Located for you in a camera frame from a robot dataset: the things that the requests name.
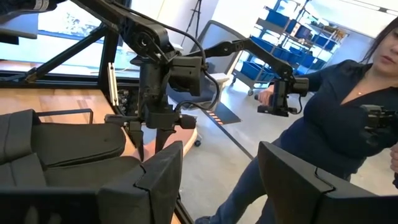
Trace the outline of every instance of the jeans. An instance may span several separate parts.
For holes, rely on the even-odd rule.
[[[259,161],[255,157],[244,170],[228,199],[217,209],[216,214],[210,218],[210,224],[237,223],[246,208],[265,194],[266,191],[260,176]],[[257,223],[275,223],[274,209],[270,200],[267,200]]]

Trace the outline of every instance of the navy blue shirt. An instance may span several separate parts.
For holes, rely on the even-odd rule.
[[[309,90],[316,94],[304,108],[303,117],[285,130],[275,144],[344,179],[356,173],[367,157],[394,144],[391,139],[381,139],[384,142],[378,146],[366,143],[366,138],[361,134],[366,125],[366,113],[360,106],[379,105],[396,111],[396,88],[362,95],[341,105],[370,67],[370,64],[346,60],[304,75],[310,81]]]

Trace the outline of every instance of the floor mat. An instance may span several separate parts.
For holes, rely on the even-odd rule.
[[[217,107],[214,110],[214,112],[211,111],[204,111],[204,112],[210,115],[210,117],[220,125],[241,122],[241,119],[222,103],[217,104]]]

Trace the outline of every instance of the easel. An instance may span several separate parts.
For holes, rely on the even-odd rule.
[[[187,30],[185,31],[185,32],[189,31],[189,28],[191,28],[191,26],[192,26],[192,22],[193,22],[193,18],[195,17],[195,13],[198,13],[197,26],[196,26],[196,29],[195,29],[195,38],[196,39],[199,36],[199,21],[200,21],[200,13],[201,13],[200,12],[200,8],[201,8],[201,0],[198,0],[197,4],[195,5],[195,8],[191,9],[193,11],[192,12],[192,16],[191,16],[191,19],[189,21]],[[182,39],[181,46],[184,44],[185,38],[186,38],[186,36],[184,36],[184,38]]]

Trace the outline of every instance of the hand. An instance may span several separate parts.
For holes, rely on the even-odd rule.
[[[391,169],[398,173],[398,143],[391,147]]]
[[[259,93],[259,101],[262,105],[269,106],[269,98],[274,94],[274,86],[270,85]]]

